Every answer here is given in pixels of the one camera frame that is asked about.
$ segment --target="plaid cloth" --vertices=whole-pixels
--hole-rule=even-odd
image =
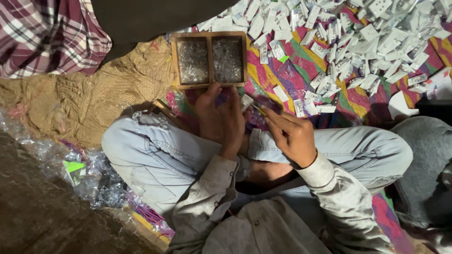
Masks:
[[[91,0],[1,0],[0,76],[93,74],[112,47]]]

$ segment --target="gray shirt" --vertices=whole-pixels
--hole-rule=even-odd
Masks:
[[[324,243],[279,197],[248,203],[222,221],[237,197],[236,171],[236,162],[212,158],[174,209],[176,234],[168,253],[393,253],[374,221],[369,191],[320,152],[297,171],[328,217]]]

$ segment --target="shirt cuff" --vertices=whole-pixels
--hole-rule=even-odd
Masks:
[[[320,152],[317,152],[317,158],[309,167],[298,169],[297,172],[312,187],[325,186],[334,177],[333,165]]]
[[[237,162],[214,155],[201,179],[227,188],[231,185],[236,171]]]

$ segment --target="compartment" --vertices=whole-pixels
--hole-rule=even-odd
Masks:
[[[180,84],[208,84],[209,60],[207,38],[177,38],[176,51]]]
[[[213,78],[220,83],[244,82],[241,36],[212,37]]]

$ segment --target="shirt sleeve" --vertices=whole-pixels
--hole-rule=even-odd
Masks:
[[[237,163],[214,156],[201,178],[189,189],[187,199],[173,212],[175,235],[167,253],[201,253],[210,232],[221,222],[237,197]]]
[[[327,215],[327,246],[347,254],[393,253],[374,221],[372,196],[356,178],[320,152],[309,167],[297,171]]]

